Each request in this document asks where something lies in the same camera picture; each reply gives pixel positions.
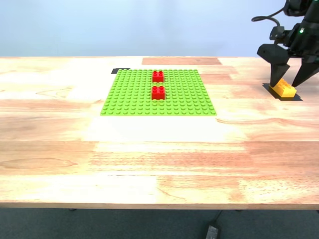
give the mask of wood grain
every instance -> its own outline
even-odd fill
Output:
[[[218,115],[99,116],[113,68],[157,65],[197,69]],[[319,210],[319,76],[281,102],[269,75],[252,57],[0,58],[0,207]]]
[[[221,65],[216,57],[145,57],[143,65]]]

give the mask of blue wall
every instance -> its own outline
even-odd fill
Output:
[[[284,0],[2,0],[1,56],[256,56]],[[302,17],[278,20],[291,29]]]

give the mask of red lego brick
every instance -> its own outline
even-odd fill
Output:
[[[152,81],[153,82],[164,82],[164,72],[163,71],[153,71]]]
[[[152,87],[152,100],[165,100],[165,87]]]

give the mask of green baseplate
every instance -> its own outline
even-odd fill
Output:
[[[164,83],[152,82],[152,72],[164,72]],[[165,87],[165,100],[152,100],[152,86]],[[216,116],[197,70],[119,70],[101,116]]]

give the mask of black cable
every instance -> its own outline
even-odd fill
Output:
[[[220,214],[221,214],[222,212],[223,212],[223,210],[219,210],[219,212],[218,212],[217,216],[215,217],[215,219],[211,221],[211,224],[217,223],[217,220],[218,220],[218,218],[219,218],[219,216],[220,216]]]
[[[279,11],[277,11],[277,12],[275,12],[275,13],[269,15],[269,16],[256,16],[256,17],[253,17],[251,19],[251,21],[256,22],[256,21],[263,21],[263,20],[267,19],[267,20],[270,20],[270,21],[273,21],[274,23],[276,23],[277,26],[280,26],[280,22],[277,19],[273,18],[273,16],[281,13],[283,10],[284,10],[284,7],[282,9],[280,9]]]

